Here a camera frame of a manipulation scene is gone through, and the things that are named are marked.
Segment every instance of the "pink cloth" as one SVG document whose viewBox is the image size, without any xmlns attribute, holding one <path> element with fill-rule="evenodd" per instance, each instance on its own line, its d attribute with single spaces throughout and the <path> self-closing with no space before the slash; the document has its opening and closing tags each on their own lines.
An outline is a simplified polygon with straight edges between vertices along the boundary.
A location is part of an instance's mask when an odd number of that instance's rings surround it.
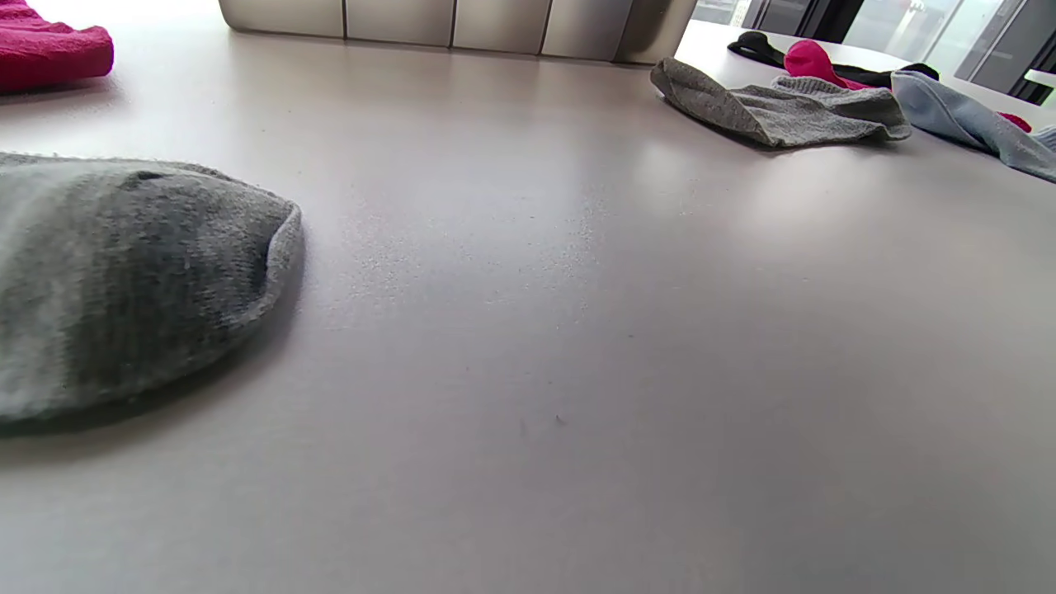
<svg viewBox="0 0 1056 594">
<path fill-rule="evenodd" d="M 829 53 L 813 39 L 797 41 L 795 45 L 789 49 L 789 53 L 785 55 L 785 70 L 789 71 L 789 74 L 792 76 L 813 76 L 814 78 L 821 78 L 822 80 L 832 82 L 836 87 L 850 89 L 851 91 L 870 88 L 868 85 L 836 76 L 836 72 L 832 69 L 832 59 L 829 58 Z M 1000 113 L 1000 115 L 1018 126 L 1024 132 L 1032 130 L 1031 125 L 1018 115 L 1011 113 Z"/>
<path fill-rule="evenodd" d="M 0 0 L 0 93 L 106 76 L 114 42 L 101 26 L 51 23 L 25 0 Z"/>
</svg>

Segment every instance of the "gray sock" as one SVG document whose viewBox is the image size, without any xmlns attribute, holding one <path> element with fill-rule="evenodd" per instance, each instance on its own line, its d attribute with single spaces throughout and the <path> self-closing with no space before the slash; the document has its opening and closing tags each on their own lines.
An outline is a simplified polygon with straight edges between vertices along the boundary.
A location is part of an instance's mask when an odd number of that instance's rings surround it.
<svg viewBox="0 0 1056 594">
<path fill-rule="evenodd" d="M 0 428 L 216 361 L 302 244 L 296 204 L 178 163 L 0 153 Z"/>
<path fill-rule="evenodd" d="M 887 89 L 850 91 L 818 78 L 781 76 L 772 88 L 729 91 L 675 58 L 657 62 L 649 77 L 680 111 L 770 147 L 901 141 L 911 132 Z"/>
</svg>

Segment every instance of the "pink sock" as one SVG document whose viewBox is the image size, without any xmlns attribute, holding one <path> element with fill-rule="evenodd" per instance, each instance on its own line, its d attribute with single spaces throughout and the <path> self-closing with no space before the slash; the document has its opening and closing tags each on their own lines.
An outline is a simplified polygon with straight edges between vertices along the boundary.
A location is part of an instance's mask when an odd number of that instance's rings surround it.
<svg viewBox="0 0 1056 594">
<path fill-rule="evenodd" d="M 851 91 L 869 89 L 868 85 L 836 76 L 829 54 L 812 39 L 804 39 L 792 45 L 785 55 L 785 70 L 792 76 L 813 76 Z"/>
</svg>

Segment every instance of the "white table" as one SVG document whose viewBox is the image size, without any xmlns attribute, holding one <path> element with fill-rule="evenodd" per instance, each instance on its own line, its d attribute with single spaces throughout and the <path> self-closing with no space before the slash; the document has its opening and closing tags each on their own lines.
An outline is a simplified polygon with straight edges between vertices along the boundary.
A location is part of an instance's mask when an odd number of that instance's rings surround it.
<svg viewBox="0 0 1056 594">
<path fill-rule="evenodd" d="M 754 62 L 725 51 L 725 47 L 737 39 L 744 29 L 723 26 L 720 24 L 690 21 L 685 37 L 678 48 L 675 57 L 712 75 L 727 87 L 743 87 L 769 82 L 776 76 L 787 75 L 782 70 Z M 768 33 L 770 43 L 788 52 L 797 37 Z M 909 62 L 888 54 L 883 54 L 864 48 L 841 45 L 838 43 L 818 42 L 828 52 L 833 63 L 846 63 L 869 70 L 887 71 L 902 68 Z M 975 97 L 994 111 L 1015 113 L 1027 119 L 1035 128 L 1056 124 L 1056 113 L 1046 111 L 1036 105 L 1010 97 L 997 91 L 979 87 L 953 76 L 951 73 L 940 73 L 942 83 Z"/>
<path fill-rule="evenodd" d="M 207 163 L 309 254 L 223 380 L 0 443 L 5 594 L 1054 591 L 1053 185 L 759 152 L 640 69 L 35 4 L 118 66 L 0 148 Z"/>
</svg>

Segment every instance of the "sock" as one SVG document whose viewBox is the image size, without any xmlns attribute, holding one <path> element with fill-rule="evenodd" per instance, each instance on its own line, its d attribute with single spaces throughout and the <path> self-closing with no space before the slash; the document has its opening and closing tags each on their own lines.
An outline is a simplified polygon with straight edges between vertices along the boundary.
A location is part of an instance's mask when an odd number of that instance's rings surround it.
<svg viewBox="0 0 1056 594">
<path fill-rule="evenodd" d="M 685 114 L 770 147 L 901 141 L 911 131 L 886 89 L 849 91 L 817 78 L 784 76 L 772 88 L 729 91 L 675 58 L 657 62 L 650 79 Z"/>
<path fill-rule="evenodd" d="M 178 163 L 0 153 L 0 434 L 132 410 L 213 364 L 302 241 L 296 204 Z"/>
<path fill-rule="evenodd" d="M 772 66 L 774 68 L 785 68 L 785 54 L 771 45 L 766 34 L 758 31 L 748 31 L 742 33 L 736 41 L 730 43 L 727 48 L 738 56 L 750 60 Z M 832 70 L 836 75 L 847 80 L 861 82 L 866 87 L 883 87 L 885 89 L 891 88 L 891 71 L 873 72 L 856 66 L 847 64 L 832 64 Z M 936 80 L 939 79 L 939 73 L 927 64 L 911 63 L 899 69 L 899 71 L 920 72 Z"/>
<path fill-rule="evenodd" d="M 765 33 L 758 31 L 747 31 L 740 34 L 736 41 L 727 45 L 727 49 L 759 63 L 772 66 L 774 68 L 785 68 L 785 54 L 770 44 Z"/>
<path fill-rule="evenodd" d="M 892 80 L 894 96 L 917 128 L 997 155 L 1013 169 L 1056 183 L 1056 127 L 1027 134 L 972 97 L 922 74 L 895 73 Z"/>
<path fill-rule="evenodd" d="M 813 76 L 841 89 L 860 91 L 869 88 L 868 85 L 836 76 L 829 54 L 812 39 L 797 41 L 795 45 L 789 48 L 789 53 L 785 56 L 785 70 L 792 76 Z"/>
<path fill-rule="evenodd" d="M 107 30 L 76 31 L 40 18 L 25 0 L 0 0 L 0 92 L 106 76 L 114 64 Z"/>
</svg>

